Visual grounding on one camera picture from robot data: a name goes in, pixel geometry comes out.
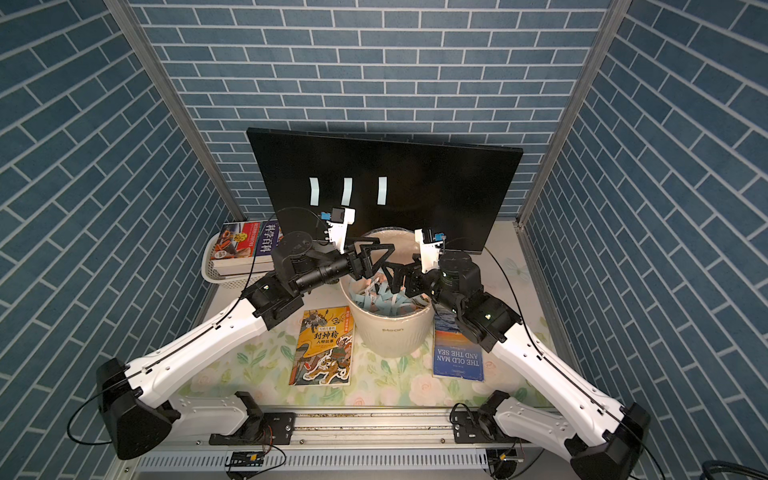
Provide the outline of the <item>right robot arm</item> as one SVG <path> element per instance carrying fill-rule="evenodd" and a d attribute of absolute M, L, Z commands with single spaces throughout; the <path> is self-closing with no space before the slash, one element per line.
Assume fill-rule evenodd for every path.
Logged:
<path fill-rule="evenodd" d="M 471 257 L 447 252 L 430 269 L 378 261 L 393 291 L 426 295 L 456 316 L 459 330 L 513 368 L 554 406 L 548 413 L 494 393 L 477 411 L 490 432 L 537 444 L 569 462 L 581 479 L 627 479 L 644 448 L 650 414 L 622 405 L 580 376 L 527 328 L 522 316 L 485 290 Z"/>

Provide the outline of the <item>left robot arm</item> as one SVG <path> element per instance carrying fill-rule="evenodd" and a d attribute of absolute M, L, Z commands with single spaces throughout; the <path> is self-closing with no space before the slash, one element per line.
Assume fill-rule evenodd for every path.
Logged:
<path fill-rule="evenodd" d="M 150 354 L 102 364 L 96 372 L 102 389 L 98 410 L 117 457 L 140 457 L 172 436 L 209 435 L 216 445 L 263 442 L 266 422 L 249 393 L 200 406 L 187 406 L 174 394 L 213 361 L 300 310 L 304 294 L 344 276 L 370 278 L 394 251 L 376 237 L 336 247 L 291 232 L 271 253 L 273 270 L 222 312 Z"/>

